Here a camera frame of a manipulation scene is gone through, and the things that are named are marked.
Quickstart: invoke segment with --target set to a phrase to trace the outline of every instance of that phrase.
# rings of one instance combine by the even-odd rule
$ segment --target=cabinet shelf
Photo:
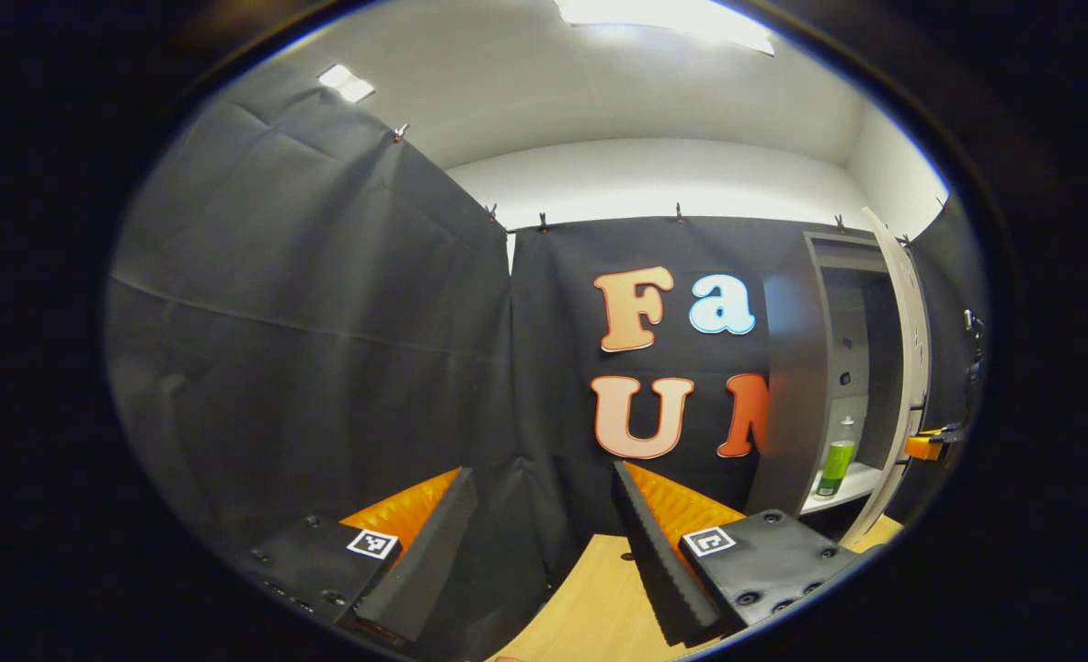
[[[809,487],[809,495],[805,498],[805,505],[801,506],[801,515],[808,514],[808,512],[825,511],[827,507],[833,507],[838,504],[846,503],[848,500],[855,500],[862,498],[862,495],[867,495],[875,491],[875,487],[879,485],[879,478],[882,477],[882,470],[875,469],[873,466],[864,465],[860,462],[851,462],[849,468],[846,468],[846,477],[842,478],[841,486],[838,487],[838,493],[828,499],[817,498],[817,483],[821,481],[821,470],[817,470],[817,476],[813,477],[813,485]]]

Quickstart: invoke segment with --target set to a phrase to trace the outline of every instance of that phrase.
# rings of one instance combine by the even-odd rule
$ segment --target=orange letter
[[[645,287],[638,296],[638,285],[657,285],[669,291],[675,287],[675,277],[663,267],[606,273],[593,285],[605,294],[605,317],[609,332],[602,339],[606,352],[640,351],[654,344],[653,331],[641,328],[641,316],[650,323],[663,320],[663,297],[656,289]]]
[[[597,441],[607,452],[619,457],[650,459],[666,455],[679,443],[682,433],[682,404],[694,391],[694,381],[655,380],[658,396],[657,432],[650,440],[629,433],[629,403],[641,390],[641,382],[629,377],[598,377],[593,380],[597,391]]]
[[[749,430],[757,440],[757,449],[764,452],[765,431],[768,428],[768,385],[758,375],[737,375],[728,380],[732,391],[732,428],[728,441],[716,450],[719,457],[744,457],[752,452]]]

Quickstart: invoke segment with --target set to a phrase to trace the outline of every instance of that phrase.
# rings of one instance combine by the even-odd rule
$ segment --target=screw
[[[347,599],[335,591],[324,591],[324,600],[336,606],[347,606]]]

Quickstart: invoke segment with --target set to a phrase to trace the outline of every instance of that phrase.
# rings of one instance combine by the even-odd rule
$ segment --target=black curtain
[[[137,456],[218,552],[467,465],[480,507],[420,643],[486,654],[539,608],[506,233],[336,93],[270,63],[196,112],[128,209],[106,339]]]
[[[985,322],[986,352],[993,340],[990,329],[994,320],[981,255],[968,214],[956,197],[948,200],[938,218],[911,244],[927,309],[931,355],[923,430],[961,422],[965,417],[965,371],[973,361],[973,344],[964,329],[964,309],[973,310]],[[988,353],[982,364],[989,364]],[[885,514],[898,523],[913,523],[944,485],[964,448],[965,444],[952,444],[938,461],[908,462],[900,489]]]
[[[746,218],[672,217],[564,223],[546,233],[521,230],[515,242],[511,275],[514,310],[515,412],[517,431],[528,448],[547,449],[565,494],[568,526],[549,541],[553,559],[572,557],[593,534],[622,535],[610,502],[610,465],[619,459],[594,436],[595,377],[623,376],[641,382],[633,397],[629,430],[640,439],[657,430],[654,380],[694,381],[687,396],[682,431],[672,452],[640,465],[742,511],[758,464],[749,456],[721,458],[728,439],[733,395],[729,377],[768,377],[768,327],[763,280],[801,242],[801,232],[837,232],[808,222]],[[656,339],[634,352],[603,352],[605,298],[593,285],[605,273],[664,267],[675,287],[662,293],[663,320],[644,322]],[[698,298],[698,278],[722,273],[744,282],[757,326],[749,334],[704,334],[688,311]]]

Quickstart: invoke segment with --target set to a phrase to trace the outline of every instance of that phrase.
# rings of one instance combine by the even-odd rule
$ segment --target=green bottle
[[[829,455],[826,456],[826,465],[821,468],[821,479],[817,481],[817,495],[819,498],[832,498],[838,493],[841,479],[846,477],[846,468],[853,458],[854,419],[848,416],[842,418],[838,440],[831,441],[829,444]]]

